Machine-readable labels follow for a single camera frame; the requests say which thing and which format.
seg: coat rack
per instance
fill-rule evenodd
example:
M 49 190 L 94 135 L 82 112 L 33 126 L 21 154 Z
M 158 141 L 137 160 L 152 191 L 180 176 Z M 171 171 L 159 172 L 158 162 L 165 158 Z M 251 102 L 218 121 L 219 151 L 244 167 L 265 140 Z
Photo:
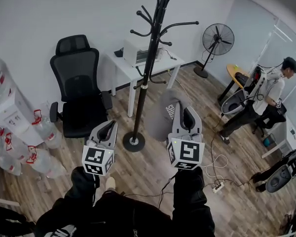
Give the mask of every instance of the coat rack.
M 135 119 L 135 126 L 134 130 L 132 132 L 126 133 L 123 137 L 123 145 L 125 149 L 131 151 L 131 152 L 138 152 L 141 149 L 144 148 L 145 146 L 145 138 L 144 136 L 138 132 L 139 129 L 139 124 L 140 124 L 140 119 L 142 116 L 143 112 L 143 107 L 145 103 L 145 98 L 146 98 L 146 93 L 148 89 L 148 79 L 152 83 L 167 83 L 166 81 L 154 81 L 151 78 L 151 73 L 155 61 L 155 57 L 157 54 L 158 46 L 159 43 L 162 43 L 164 45 L 172 46 L 171 42 L 165 42 L 162 41 L 160 38 L 168 32 L 168 29 L 174 26 L 183 26 L 183 25 L 198 25 L 198 21 L 195 22 L 185 22 L 185 23 L 177 23 L 177 24 L 172 24 L 167 27 L 165 27 L 163 30 L 161 30 L 162 27 L 162 22 L 164 18 L 164 14 L 167 9 L 167 5 L 170 0 L 157 0 L 157 6 L 154 11 L 154 16 L 153 18 L 150 16 L 146 8 L 142 5 L 142 9 L 146 13 L 144 15 L 140 10 L 136 12 L 138 16 L 141 16 L 143 19 L 145 19 L 151 26 L 150 32 L 147 34 L 140 34 L 138 32 L 135 32 L 134 30 L 130 30 L 130 33 L 136 34 L 141 37 L 147 37 L 151 34 L 150 38 L 150 44 L 149 44 L 149 49 L 148 49 L 148 56 L 146 60 L 146 66 L 144 70 L 144 74 L 141 74 L 138 67 L 137 71 L 140 74 L 140 76 L 143 77 L 143 80 L 141 84 L 137 85 L 134 87 L 134 89 L 141 88 L 140 89 L 140 94 L 139 94 L 139 100 L 138 100 L 138 105 L 137 105 L 137 112 L 136 112 L 136 119 Z

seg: wooden table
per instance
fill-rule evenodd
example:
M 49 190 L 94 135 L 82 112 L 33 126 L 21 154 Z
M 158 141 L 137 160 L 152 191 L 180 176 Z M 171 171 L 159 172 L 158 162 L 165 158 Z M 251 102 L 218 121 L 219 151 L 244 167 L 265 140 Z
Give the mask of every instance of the wooden table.
M 242 73 L 242 74 L 246 75 L 247 77 L 249 77 L 247 72 L 245 72 L 242 68 L 237 67 L 234 64 L 227 64 L 226 68 L 227 68 L 227 72 L 230 75 L 232 81 L 227 86 L 227 88 L 223 91 L 223 93 L 218 96 L 218 102 L 220 105 L 222 105 L 224 103 L 224 97 L 227 95 L 227 93 L 230 91 L 230 89 L 234 86 L 235 83 L 239 86 L 239 89 L 243 88 L 241 83 L 235 77 L 237 72 Z

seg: standing fan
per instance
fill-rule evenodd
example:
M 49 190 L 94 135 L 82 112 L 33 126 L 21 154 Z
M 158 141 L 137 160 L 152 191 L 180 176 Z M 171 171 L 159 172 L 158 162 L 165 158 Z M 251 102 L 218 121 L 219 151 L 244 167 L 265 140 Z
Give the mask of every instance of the standing fan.
M 203 34 L 203 45 L 209 52 L 209 55 L 203 68 L 194 68 L 194 72 L 202 78 L 207 78 L 208 73 L 204 68 L 211 55 L 226 54 L 231 50 L 234 41 L 235 36 L 227 25 L 213 24 L 209 26 Z

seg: man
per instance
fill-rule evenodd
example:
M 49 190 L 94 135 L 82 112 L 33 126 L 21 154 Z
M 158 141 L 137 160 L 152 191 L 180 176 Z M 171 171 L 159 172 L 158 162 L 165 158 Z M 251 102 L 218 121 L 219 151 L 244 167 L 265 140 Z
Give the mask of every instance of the man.
M 215 224 L 205 205 L 200 167 L 177 172 L 172 220 L 150 204 L 119 195 L 112 177 L 94 207 L 92 199 L 100 186 L 99 177 L 77 167 L 72 182 L 73 187 L 65 197 L 58 199 L 38 220 L 36 237 L 215 236 Z
M 276 164 L 274 164 L 272 167 L 270 167 L 268 170 L 264 171 L 264 172 L 259 172 L 254 174 L 251 179 L 253 181 L 253 183 L 257 183 L 260 181 L 266 181 L 267 179 L 269 179 L 274 173 L 275 171 L 277 171 L 281 166 L 285 165 L 288 163 L 288 161 L 290 160 L 289 157 L 283 157 L 279 162 L 277 162 Z M 261 184 L 259 186 L 256 187 L 256 191 L 257 192 L 264 192 L 266 190 L 266 184 Z
M 267 105 L 276 107 L 285 86 L 284 78 L 290 79 L 296 73 L 296 61 L 287 57 L 284 59 L 280 70 L 273 68 L 267 73 L 266 92 L 259 92 L 264 98 L 259 101 L 248 100 L 244 110 L 232 117 L 219 132 L 219 136 L 225 144 L 229 144 L 229 135 L 245 124 L 258 119 L 265 111 Z

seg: black pants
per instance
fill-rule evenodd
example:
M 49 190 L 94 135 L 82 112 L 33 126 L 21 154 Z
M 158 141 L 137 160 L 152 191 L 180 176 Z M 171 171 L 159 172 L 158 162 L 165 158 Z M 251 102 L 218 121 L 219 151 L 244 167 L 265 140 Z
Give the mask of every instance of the black pants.
M 288 163 L 289 158 L 285 157 L 281 159 L 279 162 L 275 163 L 272 167 L 270 167 L 268 170 L 262 172 L 261 174 L 258 174 L 255 176 L 254 181 L 259 182 L 259 181 L 265 181 L 268 178 L 270 178 L 276 170 L 278 170 L 281 166 L 285 165 Z M 266 184 L 262 184 L 258 186 L 257 188 L 259 191 L 263 192 L 266 190 Z
M 233 116 L 224 126 L 221 134 L 223 137 L 228 137 L 233 131 L 239 129 L 245 124 L 249 124 L 260 117 L 255 112 L 252 106 L 253 102 L 248 103 L 245 109 Z
M 13 223 L 10 220 L 17 220 L 20 223 Z M 26 222 L 26 217 L 10 209 L 0 207 L 0 234 L 6 236 L 22 236 L 33 232 L 33 223 Z

